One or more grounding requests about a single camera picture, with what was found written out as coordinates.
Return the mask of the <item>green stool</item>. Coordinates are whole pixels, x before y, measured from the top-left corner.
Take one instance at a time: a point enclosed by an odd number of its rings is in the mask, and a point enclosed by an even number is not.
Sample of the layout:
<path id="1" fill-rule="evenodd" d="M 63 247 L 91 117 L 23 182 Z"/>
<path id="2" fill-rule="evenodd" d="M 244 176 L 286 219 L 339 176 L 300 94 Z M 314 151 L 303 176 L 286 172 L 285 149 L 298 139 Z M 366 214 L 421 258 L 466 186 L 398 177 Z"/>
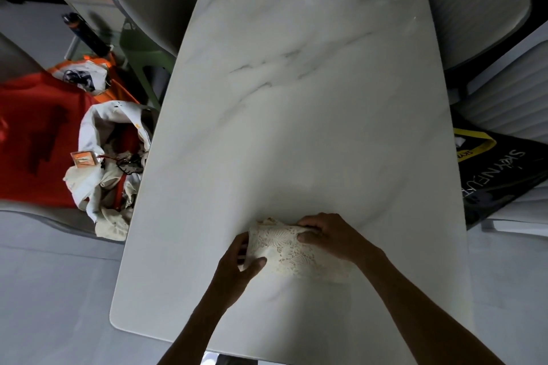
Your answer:
<path id="1" fill-rule="evenodd" d="M 175 57 L 128 19 L 123 23 L 119 45 L 144 89 L 148 104 L 160 110 L 174 69 Z"/>

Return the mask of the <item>person's left hand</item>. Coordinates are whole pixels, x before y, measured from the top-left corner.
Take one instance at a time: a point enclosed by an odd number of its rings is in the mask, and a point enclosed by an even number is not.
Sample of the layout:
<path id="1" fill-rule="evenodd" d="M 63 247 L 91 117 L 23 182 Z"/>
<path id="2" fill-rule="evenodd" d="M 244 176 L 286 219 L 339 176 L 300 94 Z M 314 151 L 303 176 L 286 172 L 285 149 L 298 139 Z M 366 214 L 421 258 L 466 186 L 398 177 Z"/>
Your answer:
<path id="1" fill-rule="evenodd" d="M 216 272 L 209 289 L 212 291 L 216 304 L 223 312 L 234 305 L 254 277 L 240 277 L 240 266 L 245 261 L 249 233 L 237 235 L 224 255 L 219 260 Z"/>

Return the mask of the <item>orange and white bag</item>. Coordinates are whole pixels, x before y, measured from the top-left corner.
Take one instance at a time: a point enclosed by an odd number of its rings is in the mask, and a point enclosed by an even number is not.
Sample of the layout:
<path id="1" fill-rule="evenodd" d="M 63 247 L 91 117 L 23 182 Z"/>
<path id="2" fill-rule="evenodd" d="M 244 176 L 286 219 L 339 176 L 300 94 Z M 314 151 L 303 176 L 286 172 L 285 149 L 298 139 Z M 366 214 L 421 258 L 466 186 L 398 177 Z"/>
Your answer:
<path id="1" fill-rule="evenodd" d="M 97 103 L 111 100 L 130 101 L 115 66 L 114 57 L 109 53 L 106 58 L 84 55 L 77 61 L 66 60 L 46 71 L 53 77 L 86 91 Z"/>

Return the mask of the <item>person's left forearm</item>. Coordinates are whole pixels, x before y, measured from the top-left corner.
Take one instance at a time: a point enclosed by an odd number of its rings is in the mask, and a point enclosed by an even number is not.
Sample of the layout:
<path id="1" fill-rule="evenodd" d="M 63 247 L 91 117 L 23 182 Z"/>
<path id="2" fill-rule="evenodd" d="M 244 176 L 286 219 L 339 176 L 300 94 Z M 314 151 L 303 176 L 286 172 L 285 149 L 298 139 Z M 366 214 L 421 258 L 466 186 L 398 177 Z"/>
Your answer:
<path id="1" fill-rule="evenodd" d="M 221 294 L 208 290 L 157 365 L 201 365 L 216 326 L 240 296 L 241 293 Z"/>

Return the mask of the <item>cream lace cloth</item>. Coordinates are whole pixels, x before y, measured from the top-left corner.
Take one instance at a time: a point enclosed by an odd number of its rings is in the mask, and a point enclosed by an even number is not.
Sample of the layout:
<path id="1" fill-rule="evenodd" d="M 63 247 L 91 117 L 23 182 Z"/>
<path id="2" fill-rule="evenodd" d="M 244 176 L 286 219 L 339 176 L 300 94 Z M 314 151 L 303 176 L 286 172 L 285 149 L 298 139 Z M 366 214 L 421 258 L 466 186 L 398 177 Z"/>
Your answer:
<path id="1" fill-rule="evenodd" d="M 266 258 L 271 273 L 298 279 L 315 279 L 336 284 L 349 283 L 355 265 L 317 246 L 303 244 L 298 236 L 312 228 L 288 225 L 275 218 L 248 224 L 248 245 L 240 271 L 258 258 Z"/>

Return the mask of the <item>red cloth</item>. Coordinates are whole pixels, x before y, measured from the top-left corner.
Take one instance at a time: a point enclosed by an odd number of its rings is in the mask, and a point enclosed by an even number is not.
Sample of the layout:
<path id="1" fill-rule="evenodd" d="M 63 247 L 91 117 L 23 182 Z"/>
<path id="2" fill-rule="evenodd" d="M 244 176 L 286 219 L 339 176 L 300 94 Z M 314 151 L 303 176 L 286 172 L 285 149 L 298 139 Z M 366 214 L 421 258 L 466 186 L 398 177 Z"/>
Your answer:
<path id="1" fill-rule="evenodd" d="M 85 113 L 109 100 L 136 102 L 118 78 L 96 96 L 44 70 L 0 83 L 0 201 L 76 208 L 63 178 Z"/>

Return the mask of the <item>pile of white garments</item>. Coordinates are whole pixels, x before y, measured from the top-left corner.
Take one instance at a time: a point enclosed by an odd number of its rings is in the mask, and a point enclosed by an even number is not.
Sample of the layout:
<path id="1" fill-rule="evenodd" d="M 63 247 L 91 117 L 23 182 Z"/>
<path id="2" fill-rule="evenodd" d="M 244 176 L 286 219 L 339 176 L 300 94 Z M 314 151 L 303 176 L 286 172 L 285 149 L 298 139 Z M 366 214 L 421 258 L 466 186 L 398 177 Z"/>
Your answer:
<path id="1" fill-rule="evenodd" d="M 112 100 L 91 106 L 81 121 L 77 151 L 93 150 L 104 159 L 95 167 L 73 164 L 64 182 L 99 238 L 127 238 L 159 114 L 149 106 Z"/>

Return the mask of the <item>black bag with yellow print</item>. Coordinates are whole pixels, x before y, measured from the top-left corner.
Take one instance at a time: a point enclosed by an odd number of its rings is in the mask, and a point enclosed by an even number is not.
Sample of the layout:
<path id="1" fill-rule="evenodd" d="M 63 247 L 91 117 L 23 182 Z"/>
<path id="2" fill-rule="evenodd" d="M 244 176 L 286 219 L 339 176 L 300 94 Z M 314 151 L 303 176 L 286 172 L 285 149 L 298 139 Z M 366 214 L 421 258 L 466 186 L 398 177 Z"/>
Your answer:
<path id="1" fill-rule="evenodd" d="M 484 130 L 450 108 L 467 230 L 548 180 L 548 145 Z"/>

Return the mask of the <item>person's right forearm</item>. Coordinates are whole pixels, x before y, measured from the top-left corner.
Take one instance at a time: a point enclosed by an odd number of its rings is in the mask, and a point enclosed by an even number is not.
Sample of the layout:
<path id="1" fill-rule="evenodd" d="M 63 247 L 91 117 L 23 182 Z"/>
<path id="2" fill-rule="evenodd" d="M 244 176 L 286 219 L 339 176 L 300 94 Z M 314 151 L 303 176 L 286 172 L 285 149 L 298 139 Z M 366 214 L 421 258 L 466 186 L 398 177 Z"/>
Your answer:
<path id="1" fill-rule="evenodd" d="M 352 261 L 380 296 L 418 365 L 505 365 L 408 280 L 384 252 L 359 251 Z"/>

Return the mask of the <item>black bottle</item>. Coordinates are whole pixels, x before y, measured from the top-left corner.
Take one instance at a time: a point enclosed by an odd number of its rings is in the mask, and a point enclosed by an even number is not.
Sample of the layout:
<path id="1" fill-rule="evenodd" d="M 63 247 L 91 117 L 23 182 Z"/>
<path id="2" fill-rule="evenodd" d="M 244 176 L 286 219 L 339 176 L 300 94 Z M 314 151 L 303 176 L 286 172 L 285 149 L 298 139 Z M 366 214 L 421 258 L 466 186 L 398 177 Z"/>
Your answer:
<path id="1" fill-rule="evenodd" d="M 106 57 L 110 53 L 110 47 L 78 13 L 66 13 L 62 15 L 64 23 L 71 31 L 85 43 L 98 57 Z"/>

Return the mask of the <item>person's right hand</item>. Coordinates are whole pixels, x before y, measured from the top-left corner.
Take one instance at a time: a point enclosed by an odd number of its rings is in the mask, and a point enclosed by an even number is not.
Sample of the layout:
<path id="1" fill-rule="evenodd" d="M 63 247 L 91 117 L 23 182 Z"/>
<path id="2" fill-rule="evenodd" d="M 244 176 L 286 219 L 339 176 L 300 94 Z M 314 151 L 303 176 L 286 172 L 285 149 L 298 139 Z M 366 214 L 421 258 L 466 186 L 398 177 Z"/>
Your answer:
<path id="1" fill-rule="evenodd" d="M 369 242 L 338 214 L 319 213 L 301 218 L 297 225 L 307 231 L 321 232 L 325 245 L 314 245 L 339 259 L 355 264 L 361 270 L 386 259 L 385 253 Z"/>

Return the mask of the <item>orange garment tag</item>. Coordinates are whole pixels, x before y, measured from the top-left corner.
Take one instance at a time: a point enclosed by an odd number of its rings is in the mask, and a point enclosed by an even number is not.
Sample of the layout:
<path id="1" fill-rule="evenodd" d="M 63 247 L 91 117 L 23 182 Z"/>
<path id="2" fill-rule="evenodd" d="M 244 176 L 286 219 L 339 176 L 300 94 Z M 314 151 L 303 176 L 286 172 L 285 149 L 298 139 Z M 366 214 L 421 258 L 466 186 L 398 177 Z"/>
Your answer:
<path id="1" fill-rule="evenodd" d="M 77 168 L 95 167 L 100 165 L 104 159 L 104 155 L 93 150 L 72 152 L 70 155 Z"/>

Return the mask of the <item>glass side table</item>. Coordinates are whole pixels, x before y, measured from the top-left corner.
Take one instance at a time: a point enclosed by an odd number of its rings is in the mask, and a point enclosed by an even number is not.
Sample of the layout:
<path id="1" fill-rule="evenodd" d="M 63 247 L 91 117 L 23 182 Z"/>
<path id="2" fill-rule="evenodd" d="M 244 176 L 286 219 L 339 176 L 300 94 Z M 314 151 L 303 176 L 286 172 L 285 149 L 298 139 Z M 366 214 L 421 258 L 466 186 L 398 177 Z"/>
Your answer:
<path id="1" fill-rule="evenodd" d="M 127 59 L 120 48 L 120 34 L 126 17 L 112 0 L 64 0 L 79 14 L 93 31 L 112 46 L 113 57 L 119 67 L 129 70 Z"/>

